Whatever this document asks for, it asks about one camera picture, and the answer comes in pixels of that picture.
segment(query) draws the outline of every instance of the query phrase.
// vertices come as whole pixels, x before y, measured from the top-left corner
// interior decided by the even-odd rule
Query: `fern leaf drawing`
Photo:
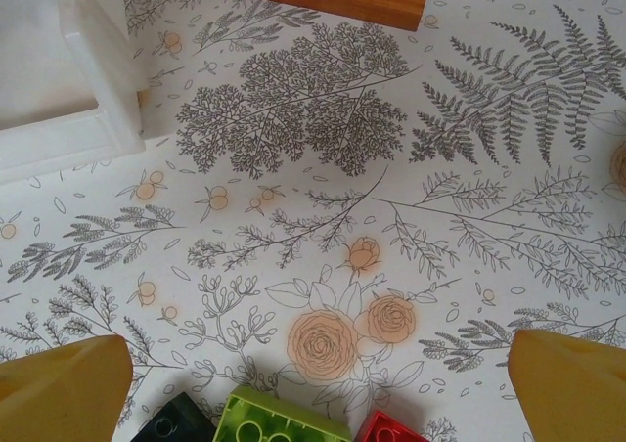
[[[589,117],[610,93],[626,100],[623,70],[626,52],[619,48],[602,17],[597,36],[586,36],[564,9],[556,7],[565,39],[552,39],[546,31],[506,23],[492,24],[516,38],[523,52],[472,46],[452,38],[455,51],[473,70],[447,66],[437,69],[458,94],[448,94],[424,83],[438,115],[419,112],[425,127],[414,129],[411,161],[438,155],[452,160],[460,155],[476,163],[476,144],[495,163],[502,145],[511,159],[521,163],[526,132],[535,130],[541,158],[551,164],[552,146],[561,134],[574,149],[586,146]]]

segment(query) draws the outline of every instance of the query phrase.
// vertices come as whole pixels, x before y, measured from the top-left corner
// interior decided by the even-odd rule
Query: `small leaf drawing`
[[[622,191],[617,183],[608,183],[603,187],[603,191],[613,199],[617,199],[620,202],[626,202],[626,193]]]
[[[327,283],[331,278],[331,274],[333,273],[333,268],[328,264],[325,264],[322,268],[322,272],[320,273],[320,283]]]
[[[599,131],[609,136],[626,135],[626,111],[597,112],[589,116],[589,122]]]
[[[185,359],[179,352],[172,351],[172,359],[174,359],[181,366],[187,365],[187,359]]]
[[[374,401],[381,408],[386,407],[391,399],[391,393],[386,388],[377,388],[374,392]]]
[[[59,212],[61,212],[62,214],[65,214],[66,211],[66,207],[64,206],[64,204],[61,202],[61,200],[57,197],[55,197],[55,207],[57,207],[57,210]]]
[[[412,362],[398,372],[391,385],[395,388],[402,388],[403,386],[411,384],[413,380],[420,376],[423,368],[424,361]]]
[[[294,283],[280,283],[265,289],[275,302],[289,308],[304,308],[309,304],[308,295],[301,294]]]
[[[298,292],[302,295],[309,296],[311,294],[311,287],[303,281],[301,278],[293,278],[293,283],[295,284],[295,288],[297,288]]]
[[[168,251],[170,248],[173,248],[174,246],[176,246],[178,243],[180,242],[180,239],[174,239],[172,240],[170,243],[168,243],[165,248],[163,249],[163,251]]]
[[[429,291],[420,292],[416,293],[415,301],[418,303],[437,303],[437,297]]]
[[[370,399],[370,387],[360,386],[353,392],[352,396],[345,405],[344,412],[354,411]]]
[[[293,363],[288,363],[282,369],[278,371],[278,375],[285,380],[295,383],[296,385],[303,385],[306,383],[304,377],[297,371],[297,368]]]
[[[335,304],[336,296],[330,287],[328,287],[324,283],[313,283],[311,285],[309,306],[313,310],[325,310],[326,308],[334,308]]]
[[[171,270],[172,270],[172,273],[174,273],[176,276],[178,276],[180,279],[184,281],[190,281],[192,279],[189,277],[189,275],[185,271],[183,271],[180,268],[177,268],[176,266],[172,266]]]
[[[343,386],[343,381],[338,381],[335,383],[331,383],[329,386],[324,388],[319,395],[313,400],[314,405],[321,405],[324,403],[330,403],[331,401],[336,400],[340,396],[340,390]]]
[[[387,344],[379,356],[376,358],[376,363],[380,364],[381,362],[386,361],[391,357],[391,352],[393,352],[393,344]]]
[[[355,320],[362,310],[361,286],[354,282],[348,286],[339,300],[339,311]]]

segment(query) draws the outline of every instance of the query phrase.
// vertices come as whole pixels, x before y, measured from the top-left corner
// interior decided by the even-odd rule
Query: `lego stud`
[[[244,422],[237,428],[237,442],[261,442],[263,431],[256,422]]]
[[[156,437],[159,437],[161,439],[169,437],[174,432],[176,432],[176,428],[176,422],[174,422],[170,418],[159,418],[155,422]]]
[[[390,429],[381,429],[376,433],[376,442],[395,442],[395,435]]]
[[[291,439],[285,434],[274,434],[270,437],[269,442],[291,442]]]

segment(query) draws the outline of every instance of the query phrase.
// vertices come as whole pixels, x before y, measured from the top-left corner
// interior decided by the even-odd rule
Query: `floral wallpaper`
[[[0,362],[121,335],[119,441],[245,384],[531,442],[514,332],[626,347],[626,0],[124,2],[149,149],[0,187]]]

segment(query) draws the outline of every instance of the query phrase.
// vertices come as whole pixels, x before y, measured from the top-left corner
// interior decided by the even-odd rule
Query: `orange berry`
[[[434,25],[437,23],[437,17],[435,15],[426,15],[424,22],[426,24]]]
[[[18,229],[16,229],[15,225],[7,224],[0,230],[0,236],[2,236],[3,239],[10,240],[16,235],[17,231]]]
[[[157,287],[155,286],[154,283],[145,282],[145,283],[139,284],[139,293],[140,295],[143,295],[144,297],[154,295],[156,291],[157,291]]]
[[[183,45],[180,43],[176,43],[173,46],[170,46],[168,49],[170,53],[178,54],[183,50]]]
[[[163,310],[163,317],[169,320],[175,319],[176,315],[178,315],[178,310],[176,310],[174,307],[167,307],[165,310]]]
[[[135,196],[141,200],[148,200],[155,195],[155,185],[152,183],[144,183],[137,188]]]
[[[180,36],[178,35],[178,33],[167,33],[165,35],[165,39],[163,39],[163,42],[165,43],[165,46],[172,47],[175,44],[179,44],[180,42]]]
[[[139,301],[141,302],[142,306],[152,305],[153,303],[155,303],[155,296],[154,295],[147,295],[147,296],[140,295]]]
[[[211,209],[222,210],[227,205],[228,205],[228,198],[226,198],[225,196],[214,196],[211,198],[211,201],[210,201]]]
[[[226,191],[226,188],[224,188],[223,186],[216,186],[211,190],[212,196],[226,196],[227,193],[228,192]]]
[[[153,171],[153,173],[150,175],[150,182],[151,183],[160,183],[161,181],[163,181],[163,178],[165,178],[165,175],[163,175],[162,172],[160,172],[160,171]]]

